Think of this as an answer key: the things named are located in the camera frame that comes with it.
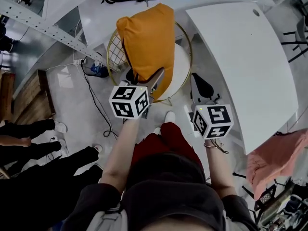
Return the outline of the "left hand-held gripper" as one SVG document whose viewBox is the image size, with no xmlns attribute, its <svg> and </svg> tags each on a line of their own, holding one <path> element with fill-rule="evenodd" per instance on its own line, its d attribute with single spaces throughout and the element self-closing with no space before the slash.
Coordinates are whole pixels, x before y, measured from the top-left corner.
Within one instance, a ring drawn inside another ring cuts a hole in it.
<svg viewBox="0 0 308 231">
<path fill-rule="evenodd" d="M 109 104 L 117 118 L 138 119 L 147 118 L 149 107 L 154 98 L 155 91 L 164 78 L 164 68 L 158 69 L 148 80 L 138 83 L 138 73 L 134 73 L 130 68 L 126 73 L 126 80 L 114 86 L 109 97 Z"/>
</svg>

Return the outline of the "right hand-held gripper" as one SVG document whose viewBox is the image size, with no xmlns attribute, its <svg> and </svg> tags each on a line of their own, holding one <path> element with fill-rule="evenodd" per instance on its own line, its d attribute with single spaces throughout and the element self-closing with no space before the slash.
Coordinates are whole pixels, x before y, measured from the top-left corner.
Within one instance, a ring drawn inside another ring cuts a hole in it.
<svg viewBox="0 0 308 231">
<path fill-rule="evenodd" d="M 231 106 L 225 104 L 221 96 L 214 95 L 213 87 L 197 73 L 192 73 L 191 82 L 191 111 L 188 121 L 197 137 L 204 140 L 224 138 L 233 127 Z"/>
</svg>

